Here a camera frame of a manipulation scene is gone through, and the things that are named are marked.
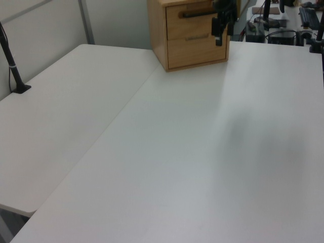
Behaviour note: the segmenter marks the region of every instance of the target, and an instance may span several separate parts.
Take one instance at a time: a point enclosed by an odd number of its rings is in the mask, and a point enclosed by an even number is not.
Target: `keyboard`
[[[309,28],[314,30],[319,29],[319,20],[314,9],[299,8],[299,13],[303,26],[304,23],[308,22]]]

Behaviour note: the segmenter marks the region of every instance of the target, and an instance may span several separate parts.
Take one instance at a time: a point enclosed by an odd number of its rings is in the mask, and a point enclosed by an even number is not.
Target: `drawer handle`
[[[208,11],[208,12],[202,12],[202,13],[183,13],[183,18],[193,18],[193,17],[199,17],[209,14],[217,14],[217,11]]]

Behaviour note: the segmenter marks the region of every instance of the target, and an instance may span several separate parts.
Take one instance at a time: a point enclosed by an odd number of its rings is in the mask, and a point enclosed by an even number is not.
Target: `drawer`
[[[191,17],[194,14],[213,12],[212,1],[184,4],[166,8],[167,39],[201,36],[212,32],[212,18],[217,14]]]
[[[227,29],[223,34],[223,46],[215,45],[211,34],[198,38],[183,38],[168,41],[169,68],[222,60],[226,58]]]

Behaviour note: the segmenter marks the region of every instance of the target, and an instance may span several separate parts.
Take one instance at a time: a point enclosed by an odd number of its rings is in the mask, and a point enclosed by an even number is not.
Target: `white desk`
[[[12,243],[322,243],[323,144],[321,55],[231,42],[155,70]]]
[[[0,208],[31,216],[159,62],[149,50],[82,45],[0,102]]]

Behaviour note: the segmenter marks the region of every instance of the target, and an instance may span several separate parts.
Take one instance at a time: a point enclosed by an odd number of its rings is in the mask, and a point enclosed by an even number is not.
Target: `wooden drawer cabinet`
[[[211,0],[147,0],[150,38],[154,53],[166,71],[228,60],[229,37],[223,46],[211,35]],[[199,13],[208,13],[193,17]]]

